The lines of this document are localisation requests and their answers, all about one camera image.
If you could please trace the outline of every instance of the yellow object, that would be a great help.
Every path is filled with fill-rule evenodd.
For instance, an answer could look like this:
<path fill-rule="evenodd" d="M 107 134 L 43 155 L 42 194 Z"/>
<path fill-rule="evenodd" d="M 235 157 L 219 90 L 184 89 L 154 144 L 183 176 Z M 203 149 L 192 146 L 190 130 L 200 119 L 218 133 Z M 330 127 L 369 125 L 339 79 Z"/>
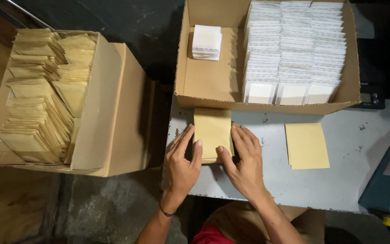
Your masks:
<path fill-rule="evenodd" d="M 383 225 L 390 226 L 390 215 L 383 216 Z"/>
<path fill-rule="evenodd" d="M 285 124 L 291 169 L 328 169 L 329 158 L 320 123 Z"/>
<path fill-rule="evenodd" d="M 231 110 L 195 108 L 194 123 L 194 141 L 202 140 L 203 159 L 217 158 L 216 148 L 219 146 L 224 146 L 234 156 L 230 134 Z"/>

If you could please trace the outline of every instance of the gray metal table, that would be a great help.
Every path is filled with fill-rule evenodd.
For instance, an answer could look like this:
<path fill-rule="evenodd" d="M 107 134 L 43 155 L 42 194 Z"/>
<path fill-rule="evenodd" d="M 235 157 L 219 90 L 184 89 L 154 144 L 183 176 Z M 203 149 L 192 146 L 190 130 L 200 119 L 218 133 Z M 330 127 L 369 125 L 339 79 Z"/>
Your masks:
<path fill-rule="evenodd" d="M 390 145 L 390 100 L 384 110 L 347 108 L 324 116 L 233 111 L 231 119 L 260 139 L 264 185 L 276 203 L 365 212 L 358 205 L 359 197 Z M 322 124 L 330 169 L 292 170 L 284 124 L 311 122 Z M 193 109 L 180 108 L 174 98 L 167 145 L 189 123 L 193 123 Z M 246 200 L 232 186 L 221 164 L 204 164 L 189 194 Z"/>

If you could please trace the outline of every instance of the red shirt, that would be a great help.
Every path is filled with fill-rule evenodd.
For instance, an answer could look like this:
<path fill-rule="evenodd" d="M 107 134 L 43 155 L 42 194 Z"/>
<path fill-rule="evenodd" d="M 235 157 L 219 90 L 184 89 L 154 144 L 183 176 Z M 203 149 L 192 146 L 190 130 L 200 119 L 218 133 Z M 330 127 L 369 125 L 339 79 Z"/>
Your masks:
<path fill-rule="evenodd" d="M 225 238 L 216 225 L 207 225 L 192 239 L 191 244 L 235 244 Z"/>

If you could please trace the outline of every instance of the cardboard box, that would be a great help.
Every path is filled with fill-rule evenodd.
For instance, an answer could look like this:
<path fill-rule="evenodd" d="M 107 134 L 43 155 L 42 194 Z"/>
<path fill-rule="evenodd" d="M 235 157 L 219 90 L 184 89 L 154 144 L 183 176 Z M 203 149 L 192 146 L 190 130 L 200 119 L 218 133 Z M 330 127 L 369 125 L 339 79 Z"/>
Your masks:
<path fill-rule="evenodd" d="M 103 177 L 146 167 L 154 82 L 148 80 L 126 44 L 109 43 L 97 34 L 97 48 L 71 165 L 41 166 L 24 162 L 1 140 L 0 165 Z M 6 69 L 0 88 L 0 127 L 7 119 L 6 102 L 11 94 L 5 83 L 12 77 Z M 150 101 L 147 109 L 142 108 L 146 104 L 144 93 Z"/>
<path fill-rule="evenodd" d="M 225 108 L 239 111 L 329 114 L 360 103 L 360 81 L 355 21 L 349 1 L 344 2 L 343 21 L 347 53 L 341 84 L 332 103 L 300 106 L 242 103 L 245 52 L 243 25 L 251 0 L 186 0 L 181 23 L 174 94 L 182 107 Z M 220 26 L 219 61 L 193 59 L 195 25 Z"/>

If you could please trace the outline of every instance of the forearm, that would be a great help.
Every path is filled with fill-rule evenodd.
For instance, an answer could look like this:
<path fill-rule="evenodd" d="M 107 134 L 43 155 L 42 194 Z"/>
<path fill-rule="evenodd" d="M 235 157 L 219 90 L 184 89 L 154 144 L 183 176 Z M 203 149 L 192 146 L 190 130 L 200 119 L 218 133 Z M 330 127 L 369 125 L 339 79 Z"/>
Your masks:
<path fill-rule="evenodd" d="M 273 244 L 306 243 L 287 217 L 281 212 L 268 191 L 251 201 L 251 203 L 261 216 L 264 227 Z"/>
<path fill-rule="evenodd" d="M 183 200 L 164 191 L 160 205 L 166 213 L 174 213 Z M 138 237 L 137 244 L 163 244 L 168 234 L 172 217 L 165 216 L 158 206 Z"/>

